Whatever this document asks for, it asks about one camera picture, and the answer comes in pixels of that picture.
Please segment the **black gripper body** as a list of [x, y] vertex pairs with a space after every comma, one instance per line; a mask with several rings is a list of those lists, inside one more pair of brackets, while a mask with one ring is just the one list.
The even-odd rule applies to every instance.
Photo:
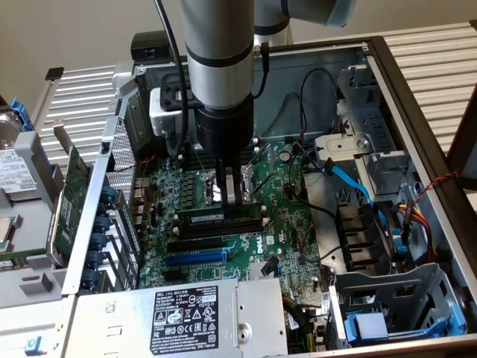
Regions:
[[233, 162], [253, 136], [253, 100], [226, 110], [200, 107], [195, 110], [198, 141], [223, 163]]

